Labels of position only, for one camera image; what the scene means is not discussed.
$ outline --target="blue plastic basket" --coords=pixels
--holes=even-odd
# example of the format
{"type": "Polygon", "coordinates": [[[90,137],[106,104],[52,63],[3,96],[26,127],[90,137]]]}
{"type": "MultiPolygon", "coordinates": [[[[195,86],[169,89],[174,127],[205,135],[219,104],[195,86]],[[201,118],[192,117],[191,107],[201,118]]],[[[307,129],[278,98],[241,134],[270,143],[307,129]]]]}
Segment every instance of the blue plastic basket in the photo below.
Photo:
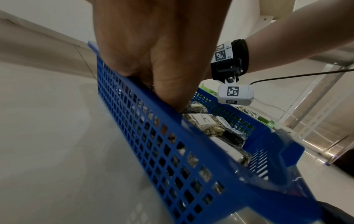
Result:
{"type": "Polygon", "coordinates": [[[296,168],[304,148],[288,133],[272,133],[199,89],[193,100],[248,136],[244,149],[253,157],[245,168],[139,81],[113,72],[95,43],[89,46],[97,54],[98,93],[176,223],[211,224],[247,206],[279,224],[319,219],[320,208],[296,168]]]}

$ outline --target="white tag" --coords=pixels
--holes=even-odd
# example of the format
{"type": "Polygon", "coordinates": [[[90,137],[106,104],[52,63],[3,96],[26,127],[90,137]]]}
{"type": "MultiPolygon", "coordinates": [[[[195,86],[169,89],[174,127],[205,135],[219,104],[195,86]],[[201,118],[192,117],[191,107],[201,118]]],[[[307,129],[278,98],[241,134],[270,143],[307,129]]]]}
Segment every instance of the white tag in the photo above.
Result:
{"type": "Polygon", "coordinates": [[[213,136],[210,138],[213,142],[215,142],[220,148],[222,148],[231,158],[233,158],[236,162],[240,162],[241,159],[243,159],[243,155],[231,147],[229,144],[226,142],[223,142],[221,139],[213,136]]]}
{"type": "Polygon", "coordinates": [[[215,52],[222,51],[228,48],[232,48],[231,41],[226,41],[225,43],[217,46],[215,52]]]}
{"type": "Polygon", "coordinates": [[[211,63],[233,58],[232,48],[220,50],[214,53],[211,63]]]}
{"type": "Polygon", "coordinates": [[[222,125],[226,128],[232,129],[232,127],[229,125],[229,123],[225,120],[225,118],[220,117],[220,116],[216,116],[216,118],[218,119],[218,121],[220,121],[220,123],[222,123],[222,125]]]}
{"type": "Polygon", "coordinates": [[[216,122],[207,114],[189,114],[198,123],[200,127],[213,126],[216,122]]]}

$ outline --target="floor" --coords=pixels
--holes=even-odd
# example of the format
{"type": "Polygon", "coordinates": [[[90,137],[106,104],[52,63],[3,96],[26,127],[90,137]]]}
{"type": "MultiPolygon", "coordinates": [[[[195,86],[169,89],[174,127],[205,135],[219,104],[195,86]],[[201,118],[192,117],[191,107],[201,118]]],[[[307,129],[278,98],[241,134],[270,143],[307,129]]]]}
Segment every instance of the floor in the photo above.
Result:
{"type": "MultiPolygon", "coordinates": [[[[173,223],[96,74],[89,50],[0,21],[0,223],[173,223]]],[[[354,216],[354,179],[310,153],[298,168],[316,198],[354,216]]],[[[219,223],[266,223],[249,213],[219,223]]]]}

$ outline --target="hand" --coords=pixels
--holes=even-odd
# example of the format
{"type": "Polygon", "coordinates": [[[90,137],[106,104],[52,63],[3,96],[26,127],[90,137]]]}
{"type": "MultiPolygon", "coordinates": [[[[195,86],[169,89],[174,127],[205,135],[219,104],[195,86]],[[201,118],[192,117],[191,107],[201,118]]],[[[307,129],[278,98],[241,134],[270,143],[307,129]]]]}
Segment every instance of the hand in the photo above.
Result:
{"type": "Polygon", "coordinates": [[[95,0],[104,62],[180,111],[204,79],[231,0],[95,0]]]}

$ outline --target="qr code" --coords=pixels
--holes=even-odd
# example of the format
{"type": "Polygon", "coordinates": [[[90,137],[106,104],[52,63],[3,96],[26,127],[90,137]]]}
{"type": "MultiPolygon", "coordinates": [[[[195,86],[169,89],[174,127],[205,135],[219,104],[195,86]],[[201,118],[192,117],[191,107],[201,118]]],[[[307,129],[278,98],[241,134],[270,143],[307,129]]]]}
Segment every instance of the qr code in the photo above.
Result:
{"type": "Polygon", "coordinates": [[[225,47],[224,44],[219,45],[216,47],[216,51],[222,50],[222,49],[224,49],[224,47],[225,47]]]}
{"type": "Polygon", "coordinates": [[[215,53],[215,61],[220,61],[226,59],[226,52],[220,51],[215,53]]]}
{"type": "Polygon", "coordinates": [[[239,87],[238,86],[229,86],[228,87],[228,96],[239,96],[239,87]]]}

